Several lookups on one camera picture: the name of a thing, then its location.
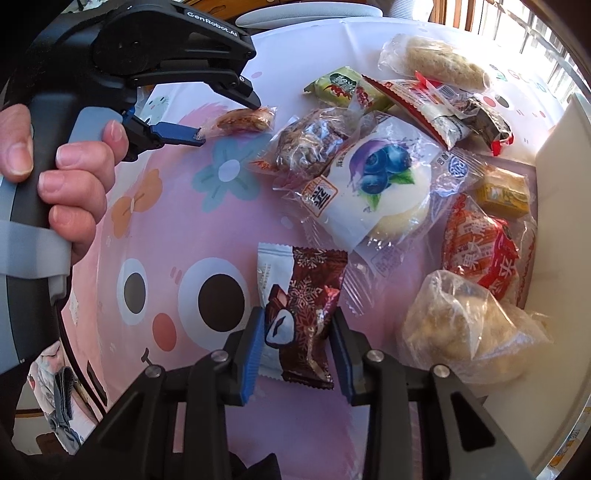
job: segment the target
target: brown snack wrapper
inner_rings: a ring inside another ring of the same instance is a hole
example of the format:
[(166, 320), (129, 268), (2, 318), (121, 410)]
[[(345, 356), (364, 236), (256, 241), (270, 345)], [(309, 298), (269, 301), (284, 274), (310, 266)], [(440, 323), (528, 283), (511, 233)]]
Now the brown snack wrapper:
[(256, 273), (265, 306), (261, 375), (334, 387), (325, 346), (346, 264), (343, 251), (259, 244)]

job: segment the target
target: wrapped bread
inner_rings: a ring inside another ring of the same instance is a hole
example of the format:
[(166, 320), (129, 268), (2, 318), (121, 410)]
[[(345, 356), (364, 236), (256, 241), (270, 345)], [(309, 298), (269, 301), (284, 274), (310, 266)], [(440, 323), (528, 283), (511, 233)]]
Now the wrapped bread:
[(522, 375), (532, 347), (551, 343), (542, 316), (499, 304), (490, 291), (446, 270), (427, 276), (402, 327), (414, 366), (448, 365), (471, 385)]
[(396, 35), (384, 45), (379, 65), (411, 77), (420, 72), (429, 80), (468, 92), (482, 93), (491, 86), (491, 76), (485, 69), (453, 46), (426, 37)]

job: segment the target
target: wrapped biscuit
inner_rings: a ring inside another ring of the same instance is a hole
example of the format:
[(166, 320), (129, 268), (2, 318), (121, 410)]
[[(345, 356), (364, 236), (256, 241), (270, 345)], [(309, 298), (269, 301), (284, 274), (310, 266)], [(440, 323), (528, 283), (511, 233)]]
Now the wrapped biscuit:
[(530, 212), (530, 189), (523, 175), (488, 165), (484, 181), (474, 192), (488, 214), (517, 219)]
[(206, 123), (197, 134), (198, 138), (222, 137), (240, 133), (262, 133), (273, 130), (276, 107), (262, 106), (257, 110), (239, 108), (220, 115)]
[(365, 112), (385, 112), (392, 102), (371, 85), (361, 82), (361, 74), (351, 67), (341, 67), (313, 81), (304, 92), (313, 93), (329, 105), (347, 108), (354, 97)]
[(409, 77), (420, 72), (467, 92), (483, 93), (491, 86), (492, 77), (485, 69), (450, 44), (432, 38), (396, 35), (382, 48), (379, 66)]
[(444, 364), (469, 385), (494, 385), (518, 378), (533, 347), (551, 343), (542, 319), (437, 270), (425, 278), (401, 337), (415, 367)]

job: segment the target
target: snowflake pattern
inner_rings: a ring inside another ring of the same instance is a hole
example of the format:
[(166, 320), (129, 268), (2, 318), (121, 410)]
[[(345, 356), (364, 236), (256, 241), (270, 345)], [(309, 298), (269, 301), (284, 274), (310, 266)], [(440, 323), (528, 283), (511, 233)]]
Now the snowflake pattern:
[(302, 310), (313, 305), (318, 295), (322, 293), (322, 288), (313, 287), (310, 277), (306, 277), (303, 280), (290, 280), (290, 290), (290, 294), (295, 301), (295, 306)]
[(316, 268), (327, 260), (326, 250), (320, 249), (310, 253), (294, 248), (293, 255), (298, 267), (301, 268)]

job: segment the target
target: fingernail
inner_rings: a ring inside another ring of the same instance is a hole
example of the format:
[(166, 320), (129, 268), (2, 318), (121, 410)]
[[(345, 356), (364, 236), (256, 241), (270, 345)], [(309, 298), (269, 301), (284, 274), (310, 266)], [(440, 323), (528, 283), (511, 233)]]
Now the fingernail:
[(26, 175), (33, 170), (33, 160), (29, 149), (24, 143), (17, 143), (7, 151), (6, 163), (13, 175)]
[(64, 174), (60, 171), (44, 171), (39, 175), (39, 188), (44, 192), (57, 192), (63, 184)]
[(116, 142), (121, 140), (123, 138), (123, 133), (123, 125), (121, 125), (119, 122), (111, 122), (111, 137), (113, 140)]
[(82, 147), (78, 143), (62, 145), (56, 152), (58, 167), (73, 167), (80, 161)]
[(69, 208), (55, 207), (51, 210), (53, 221), (61, 225), (67, 225), (72, 221), (72, 212)]

